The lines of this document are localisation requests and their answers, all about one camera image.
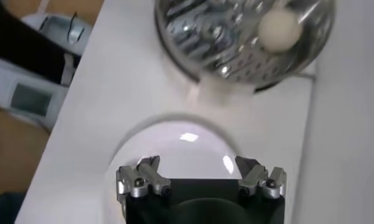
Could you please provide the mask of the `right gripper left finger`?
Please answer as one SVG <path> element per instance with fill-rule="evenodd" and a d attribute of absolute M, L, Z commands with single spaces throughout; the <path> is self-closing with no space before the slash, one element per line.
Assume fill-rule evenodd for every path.
<path fill-rule="evenodd" d="M 171 194 L 171 180 L 158 173 L 160 156 L 142 158 L 137 166 L 120 166 L 116 171 L 117 200 L 129 195 L 133 198 L 146 197 L 150 192 L 161 197 Z"/>

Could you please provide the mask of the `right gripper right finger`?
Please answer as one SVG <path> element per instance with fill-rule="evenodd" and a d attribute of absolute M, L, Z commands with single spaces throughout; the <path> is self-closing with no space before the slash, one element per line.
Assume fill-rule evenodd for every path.
<path fill-rule="evenodd" d="M 286 172 L 281 167 L 274 167 L 269 173 L 267 168 L 256 159 L 236 156 L 235 162 L 242 179 L 238 180 L 240 192 L 247 197 L 258 191 L 264 198 L 276 200 L 286 195 Z"/>

